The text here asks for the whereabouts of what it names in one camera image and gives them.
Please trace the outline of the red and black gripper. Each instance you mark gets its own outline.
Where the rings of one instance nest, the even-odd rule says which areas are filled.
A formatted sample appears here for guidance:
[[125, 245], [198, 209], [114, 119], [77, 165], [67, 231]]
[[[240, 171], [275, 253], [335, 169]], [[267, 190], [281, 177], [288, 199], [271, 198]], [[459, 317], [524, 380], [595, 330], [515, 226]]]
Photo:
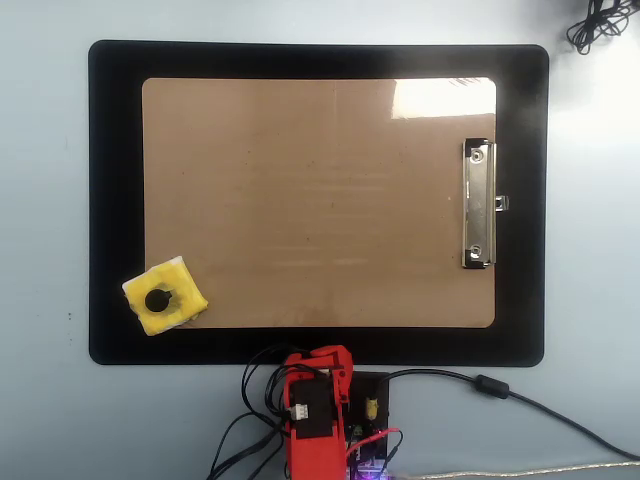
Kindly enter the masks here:
[[333, 372], [334, 397], [337, 403], [350, 401], [350, 386], [353, 376], [352, 354], [343, 345], [331, 345], [296, 353], [285, 362], [285, 383], [317, 380], [329, 382]]

